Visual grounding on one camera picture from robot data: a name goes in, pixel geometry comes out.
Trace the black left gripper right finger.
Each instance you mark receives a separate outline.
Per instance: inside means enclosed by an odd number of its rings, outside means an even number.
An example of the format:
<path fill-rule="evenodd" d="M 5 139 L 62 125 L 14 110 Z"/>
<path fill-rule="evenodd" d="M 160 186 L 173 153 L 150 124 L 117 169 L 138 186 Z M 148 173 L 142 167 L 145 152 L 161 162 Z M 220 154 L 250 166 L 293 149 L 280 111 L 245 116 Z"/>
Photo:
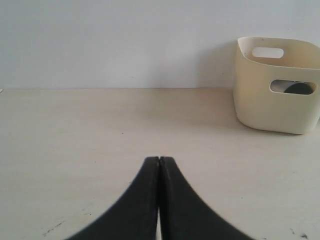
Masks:
<path fill-rule="evenodd" d="M 252 239 L 215 213 L 168 156 L 159 159 L 159 217 L 163 240 Z"/>

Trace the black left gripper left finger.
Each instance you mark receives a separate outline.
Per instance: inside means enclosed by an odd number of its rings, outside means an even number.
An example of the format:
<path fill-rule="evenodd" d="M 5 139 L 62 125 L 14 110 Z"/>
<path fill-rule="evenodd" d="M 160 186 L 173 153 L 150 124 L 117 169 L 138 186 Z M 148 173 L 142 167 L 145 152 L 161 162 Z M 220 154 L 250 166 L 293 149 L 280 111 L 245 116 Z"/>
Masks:
<path fill-rule="evenodd" d="M 123 195 L 70 240 L 155 240 L 159 157 L 147 157 Z"/>

